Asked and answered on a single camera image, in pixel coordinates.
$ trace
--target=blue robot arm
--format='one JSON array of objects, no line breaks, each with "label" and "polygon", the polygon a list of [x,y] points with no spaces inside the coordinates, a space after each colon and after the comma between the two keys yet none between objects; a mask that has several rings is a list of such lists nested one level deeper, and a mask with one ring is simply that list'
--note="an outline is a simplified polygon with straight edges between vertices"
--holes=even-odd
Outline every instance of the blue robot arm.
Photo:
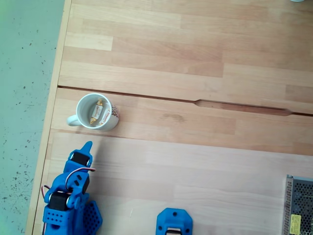
[{"label": "blue robot arm", "polygon": [[92,142],[70,153],[62,174],[45,194],[44,235],[94,235],[102,224],[95,201],[88,204]]}]

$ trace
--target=perforated metal grille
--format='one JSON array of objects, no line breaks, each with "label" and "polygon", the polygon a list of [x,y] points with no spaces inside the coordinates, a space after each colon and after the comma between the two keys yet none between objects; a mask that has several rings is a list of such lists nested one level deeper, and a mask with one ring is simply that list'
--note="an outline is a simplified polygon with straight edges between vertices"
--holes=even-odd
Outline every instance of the perforated metal grille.
[{"label": "perforated metal grille", "polygon": [[286,188],[286,203],[285,203],[285,220],[284,220],[284,235],[289,235],[289,222],[290,222],[290,212],[291,212],[291,191],[292,183],[287,181]]},{"label": "perforated metal grille", "polygon": [[291,213],[301,216],[300,235],[313,235],[313,183],[294,182]]}]

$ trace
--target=candy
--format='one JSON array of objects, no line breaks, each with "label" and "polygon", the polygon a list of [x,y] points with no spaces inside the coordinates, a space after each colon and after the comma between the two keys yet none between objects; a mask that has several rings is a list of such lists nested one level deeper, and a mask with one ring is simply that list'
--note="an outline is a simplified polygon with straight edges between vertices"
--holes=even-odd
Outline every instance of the candy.
[{"label": "candy", "polygon": [[100,114],[102,112],[102,109],[103,109],[102,100],[99,99],[97,104],[96,104],[96,107],[94,107],[93,113],[91,115],[90,124],[93,124],[95,121],[98,120],[98,118],[100,117]]},{"label": "candy", "polygon": [[103,116],[102,116],[102,119],[99,121],[99,123],[98,123],[97,126],[103,125],[103,124],[106,122],[106,120],[108,119],[110,113],[111,113],[110,108],[106,109],[106,110],[104,111],[104,114],[103,114]]}]

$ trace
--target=gap between wooden boards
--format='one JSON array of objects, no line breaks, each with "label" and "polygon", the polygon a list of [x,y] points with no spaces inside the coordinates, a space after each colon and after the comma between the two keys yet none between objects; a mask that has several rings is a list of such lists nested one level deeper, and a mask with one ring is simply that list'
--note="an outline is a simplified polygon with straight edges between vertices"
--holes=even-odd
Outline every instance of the gap between wooden boards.
[{"label": "gap between wooden boards", "polygon": [[247,105],[247,104],[220,102],[220,101],[204,100],[204,99],[193,101],[193,100],[187,100],[187,99],[174,99],[174,98],[158,97],[158,96],[151,96],[151,95],[110,92],[110,91],[103,91],[103,90],[84,89],[84,88],[59,86],[59,85],[58,85],[58,88],[192,103],[199,107],[204,107],[204,108],[224,109],[224,110],[232,110],[232,111],[246,112],[246,113],[257,113],[257,114],[276,115],[276,116],[285,116],[285,117],[290,116],[290,115],[313,117],[313,114],[298,113],[298,112],[293,112],[289,109],[283,109],[283,108],[278,108],[278,107],[274,108],[274,107],[267,107],[267,106]]}]

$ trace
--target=speckled floor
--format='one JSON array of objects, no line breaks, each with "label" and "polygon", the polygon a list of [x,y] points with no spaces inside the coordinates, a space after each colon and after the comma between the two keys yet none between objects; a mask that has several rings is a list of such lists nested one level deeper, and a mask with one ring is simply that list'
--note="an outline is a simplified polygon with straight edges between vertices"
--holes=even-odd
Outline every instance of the speckled floor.
[{"label": "speckled floor", "polygon": [[0,234],[25,230],[64,0],[0,1]]}]

